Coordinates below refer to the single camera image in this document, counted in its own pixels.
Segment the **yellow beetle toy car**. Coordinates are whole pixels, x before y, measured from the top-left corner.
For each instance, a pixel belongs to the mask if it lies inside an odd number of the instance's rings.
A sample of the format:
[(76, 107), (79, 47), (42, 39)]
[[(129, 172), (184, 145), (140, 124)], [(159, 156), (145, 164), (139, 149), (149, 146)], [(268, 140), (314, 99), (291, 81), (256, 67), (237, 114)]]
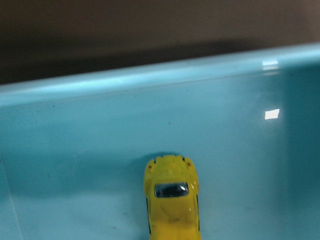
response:
[(200, 240), (199, 180), (192, 160), (182, 155), (163, 155), (145, 167), (149, 239)]

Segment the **light blue plastic bin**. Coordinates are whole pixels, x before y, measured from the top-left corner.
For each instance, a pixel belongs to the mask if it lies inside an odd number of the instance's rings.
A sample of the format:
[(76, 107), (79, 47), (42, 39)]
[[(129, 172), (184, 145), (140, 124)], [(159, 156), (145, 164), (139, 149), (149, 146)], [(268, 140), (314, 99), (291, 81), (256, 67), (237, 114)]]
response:
[(164, 154), (195, 164), (204, 240), (319, 239), (319, 44), (1, 86), (1, 239), (148, 239)]

